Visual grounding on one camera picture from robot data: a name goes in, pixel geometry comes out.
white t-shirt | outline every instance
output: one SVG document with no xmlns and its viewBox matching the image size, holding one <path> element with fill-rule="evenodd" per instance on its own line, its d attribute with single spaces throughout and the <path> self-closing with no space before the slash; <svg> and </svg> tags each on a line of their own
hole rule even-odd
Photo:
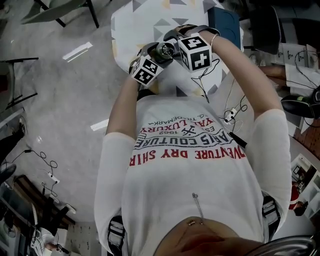
<svg viewBox="0 0 320 256">
<path fill-rule="evenodd" d="M 137 103 L 137 140 L 103 139 L 95 222 L 107 249 L 111 218 L 122 211 L 128 254 L 153 255 L 180 221 L 200 216 L 239 237 L 264 240 L 262 191 L 285 221 L 291 196 L 290 141 L 283 111 L 254 122 L 244 151 L 203 97 L 148 96 Z"/>
<path fill-rule="evenodd" d="M 52 251 L 47 249 L 46 244 L 57 244 L 55 236 L 47 229 L 41 227 L 33 232 L 31 239 L 31 248 L 34 249 L 37 256 L 50 256 Z"/>
</svg>

concrete floor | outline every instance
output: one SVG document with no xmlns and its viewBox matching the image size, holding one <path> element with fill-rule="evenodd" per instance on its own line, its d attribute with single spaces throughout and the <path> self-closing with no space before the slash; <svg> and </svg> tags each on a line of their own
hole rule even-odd
<svg viewBox="0 0 320 256">
<path fill-rule="evenodd" d="M 77 209 L 77 214 L 71 216 L 76 221 L 94 219 L 96 178 L 105 129 L 92 131 L 90 126 L 109 118 L 126 77 L 113 58 L 110 19 L 112 13 L 127 2 L 129 0 L 94 0 L 99 29 L 87 8 L 64 16 L 65 28 L 55 21 L 21 25 L 20 20 L 33 0 L 7 0 L 10 11 L 0 14 L 0 19 L 8 19 L 0 39 L 0 60 L 39 57 L 39 60 L 15 65 L 16 94 L 37 91 L 38 96 L 23 103 L 28 134 L 7 161 L 12 161 L 27 147 L 38 153 L 45 152 L 48 161 L 55 160 L 58 168 L 53 174 L 61 182 L 53 190 L 62 202 Z M 88 52 L 69 63 L 62 59 L 86 42 L 93 45 Z M 233 80 L 228 75 L 211 96 L 210 104 L 220 116 Z M 235 82 L 227 108 L 235 107 L 242 96 Z M 237 134 L 246 140 L 253 122 L 252 109 L 249 107 L 237 117 L 244 121 Z M 23 154 L 15 163 L 16 174 L 27 174 L 40 191 L 41 182 L 52 186 L 53 181 L 43 170 L 50 168 L 35 154 Z"/>
</svg>

table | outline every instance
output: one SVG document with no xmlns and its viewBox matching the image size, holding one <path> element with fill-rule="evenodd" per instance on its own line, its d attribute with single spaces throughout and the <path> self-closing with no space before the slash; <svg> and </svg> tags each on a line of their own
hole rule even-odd
<svg viewBox="0 0 320 256">
<path fill-rule="evenodd" d="M 130 63 L 144 45 L 163 42 L 164 35 L 177 26 L 208 25 L 207 11 L 214 6 L 223 9 L 218 0 L 132 0 L 111 16 L 112 50 L 116 63 L 128 72 Z M 243 35 L 240 28 L 242 49 Z M 212 57 L 213 60 L 219 59 L 215 53 Z M 189 73 L 174 60 L 149 89 L 163 95 L 202 95 L 202 89 L 191 78 L 198 78 L 203 72 Z M 202 78 L 205 92 L 213 94 L 228 73 L 229 69 L 220 61 L 214 71 Z"/>
</svg>

white box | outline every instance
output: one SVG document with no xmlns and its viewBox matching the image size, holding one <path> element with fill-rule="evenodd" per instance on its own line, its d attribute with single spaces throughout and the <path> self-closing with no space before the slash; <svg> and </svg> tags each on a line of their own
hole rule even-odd
<svg viewBox="0 0 320 256">
<path fill-rule="evenodd" d="M 133 65 L 131 77 L 146 88 L 148 88 L 152 84 L 152 81 L 164 70 L 151 61 L 149 56 L 141 56 Z"/>
<path fill-rule="evenodd" d="M 189 72 L 210 68 L 212 65 L 211 46 L 198 33 L 178 40 L 183 67 Z"/>
</svg>

gray triangle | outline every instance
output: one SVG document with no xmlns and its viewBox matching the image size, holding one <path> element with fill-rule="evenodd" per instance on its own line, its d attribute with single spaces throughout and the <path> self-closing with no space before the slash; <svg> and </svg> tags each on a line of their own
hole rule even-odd
<svg viewBox="0 0 320 256">
<path fill-rule="evenodd" d="M 210 8 L 215 7 L 217 5 L 213 0 L 204 0 L 202 3 L 204 13 L 206 13 Z"/>
<path fill-rule="evenodd" d="M 132 8 L 133 11 L 135 11 L 136 9 L 138 9 L 141 6 L 141 3 L 139 3 L 137 0 L 132 0 Z"/>
<path fill-rule="evenodd" d="M 153 27 L 154 41 L 157 41 L 162 36 L 162 34 L 163 34 L 162 32 L 160 32 L 158 29 Z"/>
<path fill-rule="evenodd" d="M 113 30 L 113 31 L 115 31 L 116 30 L 116 24 L 115 24 L 115 21 L 116 21 L 116 18 L 115 17 L 113 17 L 112 19 L 111 19 L 111 29 Z"/>
<path fill-rule="evenodd" d="M 140 4 L 144 4 L 145 1 L 147 1 L 147 0 L 136 0 L 136 1 L 138 1 Z"/>
<path fill-rule="evenodd" d="M 216 90 L 218 90 L 218 87 L 216 85 L 212 86 L 207 95 L 214 94 Z"/>
<path fill-rule="evenodd" d="M 178 86 L 175 87 L 177 97 L 185 97 L 186 95 Z"/>
<path fill-rule="evenodd" d="M 186 6 L 186 4 L 184 2 L 182 2 L 182 0 L 170 0 L 170 4 L 172 5 L 184 5 Z"/>
<path fill-rule="evenodd" d="M 170 26 L 170 23 L 162 18 L 154 26 Z"/>
<path fill-rule="evenodd" d="M 226 72 L 222 69 L 222 79 L 221 79 L 221 81 L 223 81 L 226 76 L 227 76 Z"/>
<path fill-rule="evenodd" d="M 180 26 L 182 26 L 188 18 L 172 18 L 176 23 L 178 23 Z"/>
</svg>

